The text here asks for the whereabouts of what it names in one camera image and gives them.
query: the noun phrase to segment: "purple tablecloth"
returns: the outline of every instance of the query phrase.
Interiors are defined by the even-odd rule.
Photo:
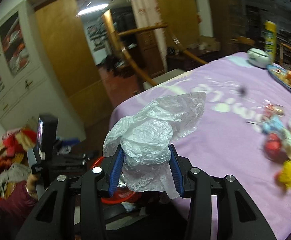
[[[110,129],[122,117],[134,115],[154,98],[206,91],[205,111],[198,129],[173,142],[179,155],[189,158],[212,176],[233,174],[261,210],[278,240],[291,233],[291,190],[284,192],[274,182],[282,165],[263,153],[265,136],[259,127],[246,123],[260,118],[264,100],[285,107],[284,124],[291,117],[291,93],[270,77],[267,70],[249,66],[247,54],[238,52],[210,62],[160,84],[120,104],[112,113]],[[238,95],[244,87],[246,97]],[[190,199],[174,204],[185,218]],[[212,239],[216,237],[217,211],[212,203]]]

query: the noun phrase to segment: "bracelet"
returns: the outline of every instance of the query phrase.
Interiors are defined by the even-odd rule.
[[[25,190],[26,190],[26,192],[29,194],[29,196],[32,197],[32,194],[33,194],[33,193],[30,193],[29,190],[28,190],[28,188],[27,188],[26,186],[27,186],[27,183],[25,184]]]

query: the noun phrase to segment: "yellow bottle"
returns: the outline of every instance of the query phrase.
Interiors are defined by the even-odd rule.
[[[277,50],[277,25],[270,21],[265,21],[265,51],[271,55],[271,61],[274,62]]]

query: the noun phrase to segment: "fruit plate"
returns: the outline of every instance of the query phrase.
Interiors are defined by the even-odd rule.
[[[276,75],[274,75],[273,71],[276,70],[276,69],[280,69],[283,73],[287,73],[287,71],[284,68],[280,67],[280,66],[273,66],[273,65],[268,65],[267,66],[267,70],[268,70],[270,76],[272,76],[274,78],[274,80],[276,80],[278,83],[283,85],[287,90],[289,90],[291,92],[291,87],[289,87],[280,78],[278,78]]]

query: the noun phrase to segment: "white plastic bag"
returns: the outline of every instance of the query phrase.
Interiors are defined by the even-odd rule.
[[[103,156],[114,155],[121,144],[125,152],[122,172],[130,190],[165,191],[170,199],[179,196],[168,146],[196,130],[205,99],[205,92],[157,98],[114,125],[104,141]]]

